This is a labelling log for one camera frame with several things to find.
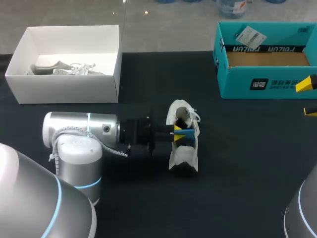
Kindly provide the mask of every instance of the yellow block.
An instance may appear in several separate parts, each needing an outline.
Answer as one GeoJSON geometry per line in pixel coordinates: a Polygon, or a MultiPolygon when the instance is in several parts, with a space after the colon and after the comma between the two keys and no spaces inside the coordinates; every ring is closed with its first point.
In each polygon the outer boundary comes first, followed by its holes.
{"type": "Polygon", "coordinates": [[[174,141],[179,140],[180,138],[185,137],[186,135],[174,135],[174,141]]]}
{"type": "Polygon", "coordinates": [[[306,108],[304,108],[304,113],[305,113],[306,116],[315,116],[315,117],[317,117],[317,112],[316,112],[316,113],[309,113],[309,114],[307,114],[307,113],[306,113],[306,108]]]}
{"type": "Polygon", "coordinates": [[[174,130],[181,130],[182,128],[178,127],[177,125],[174,125],[174,130]]]}
{"type": "Polygon", "coordinates": [[[299,82],[298,84],[296,84],[297,93],[312,90],[312,89],[313,89],[313,86],[312,86],[312,80],[310,76],[304,79],[302,82],[299,82]]]}

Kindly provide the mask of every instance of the open box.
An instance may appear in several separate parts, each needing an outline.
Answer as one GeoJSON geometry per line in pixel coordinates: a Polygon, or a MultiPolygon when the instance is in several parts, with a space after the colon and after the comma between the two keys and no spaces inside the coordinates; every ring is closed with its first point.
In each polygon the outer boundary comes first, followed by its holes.
{"type": "Polygon", "coordinates": [[[317,73],[316,23],[219,22],[213,50],[225,99],[317,99],[295,85],[317,73]],[[236,39],[247,27],[267,36],[256,49],[236,39]]]}
{"type": "Polygon", "coordinates": [[[118,26],[28,27],[5,73],[20,104],[118,102],[121,73],[118,26]],[[30,65],[96,64],[104,75],[27,75],[30,65]]]}

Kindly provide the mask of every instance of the plastic bottle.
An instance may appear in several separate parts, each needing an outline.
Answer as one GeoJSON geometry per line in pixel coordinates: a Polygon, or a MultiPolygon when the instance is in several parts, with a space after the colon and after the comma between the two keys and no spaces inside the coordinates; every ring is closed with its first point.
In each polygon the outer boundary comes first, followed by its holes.
{"type": "Polygon", "coordinates": [[[217,0],[217,5],[220,14],[231,19],[242,17],[247,10],[246,0],[217,0]]]}
{"type": "Polygon", "coordinates": [[[286,0],[266,0],[266,1],[270,3],[282,3],[282,2],[285,2],[286,0]]]}

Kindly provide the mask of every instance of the brown cardboard bottom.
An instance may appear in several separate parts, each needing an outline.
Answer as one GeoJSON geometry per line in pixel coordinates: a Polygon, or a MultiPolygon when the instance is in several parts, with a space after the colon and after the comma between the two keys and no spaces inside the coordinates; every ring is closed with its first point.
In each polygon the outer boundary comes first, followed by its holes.
{"type": "Polygon", "coordinates": [[[304,53],[227,52],[230,67],[236,66],[310,66],[304,53]]]}

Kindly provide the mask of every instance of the white sneaker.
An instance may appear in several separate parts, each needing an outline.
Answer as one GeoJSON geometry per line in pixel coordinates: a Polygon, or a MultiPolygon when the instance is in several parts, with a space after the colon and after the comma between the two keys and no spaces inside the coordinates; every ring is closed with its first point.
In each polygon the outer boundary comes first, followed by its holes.
{"type": "Polygon", "coordinates": [[[193,141],[192,146],[172,142],[172,152],[169,157],[169,169],[174,165],[180,165],[183,162],[187,162],[198,171],[197,150],[198,135],[200,133],[198,122],[200,122],[199,115],[186,101],[176,100],[169,107],[166,125],[177,125],[182,129],[192,128],[195,130],[195,141],[193,141]]]}
{"type": "Polygon", "coordinates": [[[72,63],[71,65],[58,61],[52,66],[36,66],[31,65],[28,70],[28,75],[104,75],[103,73],[92,71],[95,64],[79,64],[72,63]]]}

